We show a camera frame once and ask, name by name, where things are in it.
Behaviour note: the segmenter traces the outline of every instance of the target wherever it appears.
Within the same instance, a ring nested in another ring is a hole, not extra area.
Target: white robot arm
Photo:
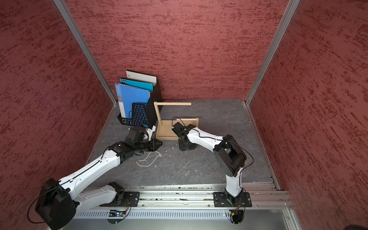
[[[225,194],[228,206],[240,207],[244,193],[241,187],[241,170],[246,156],[235,139],[230,135],[215,136],[193,125],[182,126],[176,123],[172,129],[179,137],[181,151],[195,149],[197,145],[201,145],[214,153],[220,168],[226,174]],[[101,156],[88,165],[59,181],[49,179],[43,184],[40,196],[34,200],[37,201],[36,212],[52,230],[56,230],[65,226],[74,215],[90,208],[98,205],[121,205],[123,200],[127,199],[125,190],[114,182],[93,191],[82,191],[105,172],[132,157],[134,153],[156,151],[162,142],[151,139],[154,131],[134,126],[129,130],[125,141],[109,146]]]
[[[243,192],[241,171],[247,157],[235,139],[230,135],[215,136],[194,125],[183,126],[179,122],[173,125],[172,130],[179,137],[181,151],[201,145],[215,154],[221,170],[226,174],[227,201],[231,206],[236,206]]]
[[[42,185],[40,196],[36,199],[36,212],[52,230],[56,230],[65,226],[76,214],[90,208],[102,204],[108,206],[122,204],[127,199],[125,190],[114,182],[93,191],[82,191],[102,174],[120,165],[136,152],[156,151],[162,142],[151,139],[151,135],[152,132],[147,132],[145,128],[134,126],[129,130],[125,141],[109,146],[101,156],[88,165],[59,181],[55,179],[46,181]]]

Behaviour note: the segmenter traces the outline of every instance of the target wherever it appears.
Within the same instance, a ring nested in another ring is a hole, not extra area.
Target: chain necklace
[[[161,154],[161,153],[159,153],[159,152],[157,152],[157,151],[154,151],[154,152],[158,153],[158,155],[157,155],[157,156],[156,156],[156,158],[152,161],[152,163],[151,163],[151,164],[153,164],[153,163],[155,162],[155,160],[156,160],[159,156],[162,156],[162,154]],[[148,167],[148,166],[150,166],[151,164],[149,164],[149,165],[140,165],[138,162],[146,161],[146,159],[149,157],[149,155],[150,155],[151,153],[152,153],[152,152],[150,152],[144,160],[138,160],[138,161],[136,161],[137,165],[139,165],[139,166],[141,166],[141,167]]]

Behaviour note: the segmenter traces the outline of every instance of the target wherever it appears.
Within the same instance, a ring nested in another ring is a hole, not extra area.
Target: black file organizer
[[[142,126],[145,128],[152,128],[157,122],[156,110],[153,105],[154,102],[162,102],[159,82],[153,88],[153,92],[147,103],[133,103],[131,118],[121,117],[121,113],[117,116],[122,125]]]

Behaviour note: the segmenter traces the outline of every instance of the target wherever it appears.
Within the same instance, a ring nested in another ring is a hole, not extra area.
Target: vented metal panel
[[[108,217],[109,209],[90,209],[74,217],[74,219],[121,219]],[[126,219],[228,219],[229,210],[172,210],[172,209],[132,209]]]

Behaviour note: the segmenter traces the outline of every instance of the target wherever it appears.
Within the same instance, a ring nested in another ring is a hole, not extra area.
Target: black bracket
[[[140,192],[125,192],[125,197],[129,200],[129,206],[137,207]]]
[[[139,194],[140,192],[125,192],[124,193],[124,199],[128,199],[129,201],[129,207],[137,207],[138,201],[139,201]],[[124,206],[117,205],[115,201],[108,203],[108,204],[102,204],[100,207],[120,207],[124,208]]]
[[[214,192],[213,202],[215,204],[215,207],[235,207],[229,204],[229,202],[226,199],[225,192]],[[244,192],[244,194],[240,197],[240,207],[247,207],[247,208],[252,207],[251,197],[249,196],[248,192]]]

